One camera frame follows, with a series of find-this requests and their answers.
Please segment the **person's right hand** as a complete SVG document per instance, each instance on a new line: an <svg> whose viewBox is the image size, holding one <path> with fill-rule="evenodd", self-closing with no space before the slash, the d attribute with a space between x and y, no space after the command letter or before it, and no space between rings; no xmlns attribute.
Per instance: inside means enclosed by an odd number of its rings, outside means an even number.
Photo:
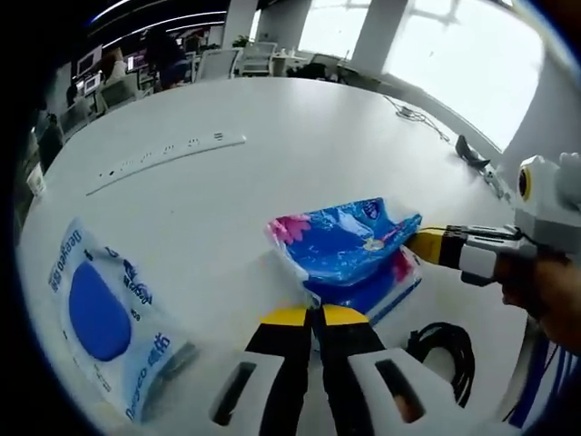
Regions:
<svg viewBox="0 0 581 436"><path fill-rule="evenodd" d="M549 340L580 354L580 268L563 255L535 259L504 255L495 279L503 303L525 310Z"/></svg>

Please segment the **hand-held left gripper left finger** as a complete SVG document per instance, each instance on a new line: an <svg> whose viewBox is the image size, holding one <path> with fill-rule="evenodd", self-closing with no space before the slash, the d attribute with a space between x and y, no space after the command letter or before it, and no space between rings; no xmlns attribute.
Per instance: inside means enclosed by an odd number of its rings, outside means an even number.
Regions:
<svg viewBox="0 0 581 436"><path fill-rule="evenodd" d="M209 410L212 433L294 435L308 390L310 350L307 308L262 317Z"/></svg>

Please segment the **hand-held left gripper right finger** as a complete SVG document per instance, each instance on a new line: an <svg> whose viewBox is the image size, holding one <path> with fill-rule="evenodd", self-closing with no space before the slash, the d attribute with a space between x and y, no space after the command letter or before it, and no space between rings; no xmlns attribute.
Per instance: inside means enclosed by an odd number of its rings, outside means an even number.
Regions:
<svg viewBox="0 0 581 436"><path fill-rule="evenodd" d="M400 348L387 349L363 314L317 310L323 385L339 435L452 435L451 386Z"/></svg>

